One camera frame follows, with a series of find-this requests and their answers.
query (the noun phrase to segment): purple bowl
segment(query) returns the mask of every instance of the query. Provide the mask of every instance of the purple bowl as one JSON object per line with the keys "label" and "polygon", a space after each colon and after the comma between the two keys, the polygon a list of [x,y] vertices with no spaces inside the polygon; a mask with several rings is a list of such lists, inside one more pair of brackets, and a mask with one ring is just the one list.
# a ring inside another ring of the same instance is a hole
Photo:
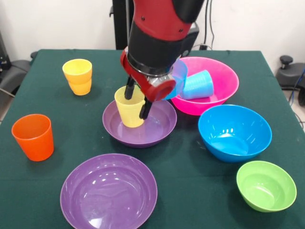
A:
{"label": "purple bowl", "polygon": [[154,102],[148,118],[137,128],[124,126],[115,101],[103,113],[103,124],[107,132],[133,148],[146,148],[159,143],[173,131],[176,122],[177,113],[168,101]]}
{"label": "purple bowl", "polygon": [[93,157],[77,166],[61,189],[61,210],[76,229],[136,229],[157,202],[149,168],[123,154]]}

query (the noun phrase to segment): table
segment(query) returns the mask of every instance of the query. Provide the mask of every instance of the table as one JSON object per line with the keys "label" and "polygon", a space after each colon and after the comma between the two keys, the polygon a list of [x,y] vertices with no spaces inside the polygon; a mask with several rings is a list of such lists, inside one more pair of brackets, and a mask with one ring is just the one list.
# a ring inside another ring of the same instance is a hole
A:
{"label": "table", "polygon": [[[142,229],[296,229],[305,228],[305,135],[260,52],[198,51],[195,56],[220,60],[239,76],[237,93],[227,104],[246,106],[270,124],[273,139],[255,160],[275,163],[295,180],[298,196],[287,210],[259,213],[247,206],[236,186],[242,165],[226,164],[204,147],[198,117],[177,110],[171,135],[147,149],[128,148],[112,139],[102,113],[117,88],[126,83],[121,51],[41,50],[0,125],[0,228],[65,229],[59,196],[67,175],[83,161],[100,154],[123,153],[144,162],[158,184],[158,201]],[[93,64],[93,86],[75,96],[61,71],[70,59]],[[10,129],[32,113],[52,121],[55,151],[43,162],[31,162]]]}

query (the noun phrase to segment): white wall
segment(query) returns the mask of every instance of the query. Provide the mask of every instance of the white wall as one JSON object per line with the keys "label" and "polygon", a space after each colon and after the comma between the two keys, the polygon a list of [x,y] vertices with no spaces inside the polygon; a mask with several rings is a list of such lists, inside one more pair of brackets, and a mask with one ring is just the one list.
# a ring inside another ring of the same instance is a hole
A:
{"label": "white wall", "polygon": [[[111,5],[112,0],[0,0],[0,30],[12,60],[28,59],[40,48],[115,49]],[[261,50],[274,72],[282,54],[304,62],[304,10],[305,0],[213,0],[213,48]],[[201,43],[203,10],[197,22]]]}

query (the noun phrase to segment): orange cup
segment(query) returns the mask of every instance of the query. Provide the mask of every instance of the orange cup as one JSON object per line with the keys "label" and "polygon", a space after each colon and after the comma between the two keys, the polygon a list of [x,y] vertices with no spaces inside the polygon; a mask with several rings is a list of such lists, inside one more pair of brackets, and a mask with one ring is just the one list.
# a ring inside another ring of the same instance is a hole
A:
{"label": "orange cup", "polygon": [[30,114],[17,120],[11,133],[32,161],[43,161],[54,151],[51,120],[42,114]]}

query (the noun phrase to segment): blue bowl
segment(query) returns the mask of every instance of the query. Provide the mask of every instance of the blue bowl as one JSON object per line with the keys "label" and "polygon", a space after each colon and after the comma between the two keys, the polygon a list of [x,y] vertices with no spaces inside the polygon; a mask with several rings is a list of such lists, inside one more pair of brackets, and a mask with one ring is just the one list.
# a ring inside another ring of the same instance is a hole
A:
{"label": "blue bowl", "polygon": [[220,105],[199,118],[199,132],[207,149],[224,162],[249,160],[271,142],[267,121],[255,111],[237,105]]}

